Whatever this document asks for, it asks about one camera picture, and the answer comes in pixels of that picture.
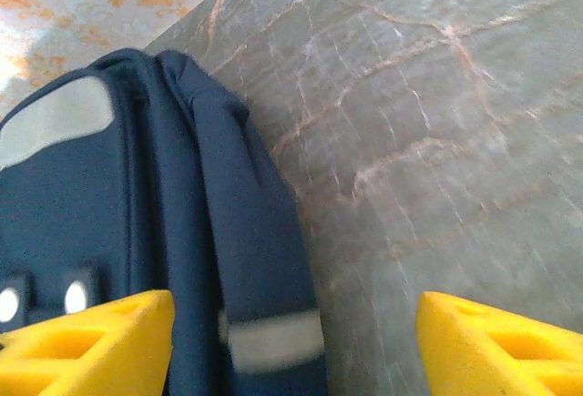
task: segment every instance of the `fabric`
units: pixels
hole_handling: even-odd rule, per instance
[[[0,0],[0,116],[69,70],[145,46],[202,1]]]
[[[76,274],[97,279],[93,301],[168,288],[170,394],[326,394],[295,206],[247,108],[187,56],[122,50],[16,107],[0,123],[0,146],[11,120],[78,79],[107,88],[113,120],[52,137],[0,171],[0,286],[26,284],[21,323],[62,313]],[[304,346],[287,340],[294,322],[312,333]],[[253,367],[231,360],[249,358],[230,351],[240,346],[256,350]]]

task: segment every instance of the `floral patterned wallpaper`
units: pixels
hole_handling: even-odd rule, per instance
[[[68,70],[142,47],[202,0],[0,0],[0,119]]]

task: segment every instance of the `navy blue bag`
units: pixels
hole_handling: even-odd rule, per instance
[[[0,332],[146,289],[175,300],[170,394],[326,394],[295,206],[248,109],[187,56],[120,50],[0,122]]]

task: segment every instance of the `dark blue fabric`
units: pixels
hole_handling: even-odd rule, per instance
[[[233,323],[316,307],[293,200],[247,108],[187,56],[121,50],[0,129],[80,76],[107,84],[114,124],[0,172],[0,280],[34,280],[31,316],[54,313],[59,277],[88,265],[103,300],[170,289],[172,395],[326,394],[323,357],[240,375],[218,338],[223,308]]]

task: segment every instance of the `snap button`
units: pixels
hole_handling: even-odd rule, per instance
[[[66,289],[65,313],[71,314],[87,309],[88,294],[85,284],[80,280],[74,280]]]
[[[20,297],[18,291],[12,287],[3,289],[0,292],[0,323],[7,323],[12,320],[20,308]]]

